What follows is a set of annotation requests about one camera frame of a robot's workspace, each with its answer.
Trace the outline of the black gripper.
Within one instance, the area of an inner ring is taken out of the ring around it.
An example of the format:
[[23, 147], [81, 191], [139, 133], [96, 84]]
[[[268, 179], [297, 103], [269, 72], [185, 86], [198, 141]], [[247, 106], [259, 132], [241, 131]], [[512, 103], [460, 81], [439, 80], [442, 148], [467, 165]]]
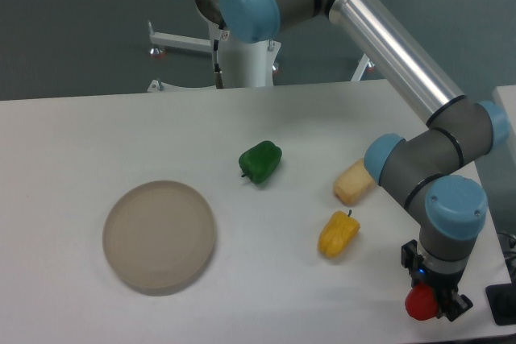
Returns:
[[401, 265], [409, 272], [411, 287], [425, 284], [437, 292], [437, 318], [454, 321], [472, 308], [471, 300], [458, 293], [464, 274], [464, 260], [438, 259], [424, 249], [419, 249], [415, 239], [401, 247]]

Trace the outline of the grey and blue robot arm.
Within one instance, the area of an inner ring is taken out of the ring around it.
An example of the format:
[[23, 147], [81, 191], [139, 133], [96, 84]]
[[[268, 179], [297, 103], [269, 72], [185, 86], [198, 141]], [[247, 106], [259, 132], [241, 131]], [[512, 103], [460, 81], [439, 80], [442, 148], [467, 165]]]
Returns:
[[492, 102], [474, 103], [431, 59], [379, 0], [196, 0], [223, 33], [245, 44], [265, 43], [280, 31], [323, 15], [341, 26], [379, 68], [427, 130], [405, 140], [383, 135], [364, 166], [420, 226], [401, 250], [412, 289], [408, 314], [417, 320], [455, 320], [472, 307], [459, 294], [488, 209], [483, 188], [457, 171], [503, 143], [510, 124]]

